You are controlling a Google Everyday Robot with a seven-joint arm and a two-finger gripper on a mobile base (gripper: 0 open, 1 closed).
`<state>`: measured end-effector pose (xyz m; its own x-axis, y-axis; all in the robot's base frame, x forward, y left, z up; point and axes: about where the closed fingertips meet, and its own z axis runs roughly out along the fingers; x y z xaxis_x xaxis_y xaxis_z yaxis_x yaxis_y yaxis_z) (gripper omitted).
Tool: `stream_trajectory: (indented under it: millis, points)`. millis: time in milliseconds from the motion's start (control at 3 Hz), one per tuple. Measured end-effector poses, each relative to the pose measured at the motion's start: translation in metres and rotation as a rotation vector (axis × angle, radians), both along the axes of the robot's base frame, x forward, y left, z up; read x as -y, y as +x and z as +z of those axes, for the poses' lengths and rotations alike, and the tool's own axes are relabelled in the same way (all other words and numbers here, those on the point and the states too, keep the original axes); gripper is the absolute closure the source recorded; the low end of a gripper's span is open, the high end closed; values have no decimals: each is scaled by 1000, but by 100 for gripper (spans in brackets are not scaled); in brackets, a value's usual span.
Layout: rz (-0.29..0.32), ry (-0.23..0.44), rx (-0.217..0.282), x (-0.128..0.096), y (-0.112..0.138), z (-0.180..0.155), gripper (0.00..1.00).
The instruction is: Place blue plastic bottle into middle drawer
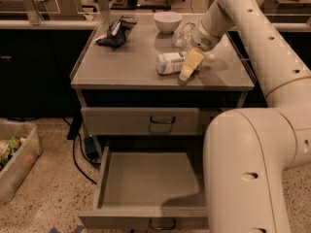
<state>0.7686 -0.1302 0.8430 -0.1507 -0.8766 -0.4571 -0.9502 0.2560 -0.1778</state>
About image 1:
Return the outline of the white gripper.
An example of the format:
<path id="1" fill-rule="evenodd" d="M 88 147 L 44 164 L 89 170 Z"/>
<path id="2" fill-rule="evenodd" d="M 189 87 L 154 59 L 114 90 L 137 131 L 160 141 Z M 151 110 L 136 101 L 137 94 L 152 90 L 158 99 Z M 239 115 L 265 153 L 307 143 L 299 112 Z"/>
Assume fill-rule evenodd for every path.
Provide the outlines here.
<path id="1" fill-rule="evenodd" d="M 191 31 L 190 43 L 194 49 L 187 53 L 179 79 L 183 82 L 187 81 L 204 59 L 203 51 L 212 50 L 220 40 L 221 37 L 211 35 L 200 21 Z"/>

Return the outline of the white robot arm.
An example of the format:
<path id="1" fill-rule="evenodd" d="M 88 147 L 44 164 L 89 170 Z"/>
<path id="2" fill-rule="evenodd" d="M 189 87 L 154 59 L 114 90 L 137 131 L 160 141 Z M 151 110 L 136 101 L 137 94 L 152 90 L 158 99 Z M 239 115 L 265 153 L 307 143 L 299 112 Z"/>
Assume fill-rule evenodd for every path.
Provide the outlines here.
<path id="1" fill-rule="evenodd" d="M 262 13 L 261 1 L 215 0 L 192 37 L 194 46 L 211 50 L 235 28 L 267 103 L 226 111 L 207 128 L 209 233 L 291 233 L 282 173 L 311 161 L 311 73 Z"/>

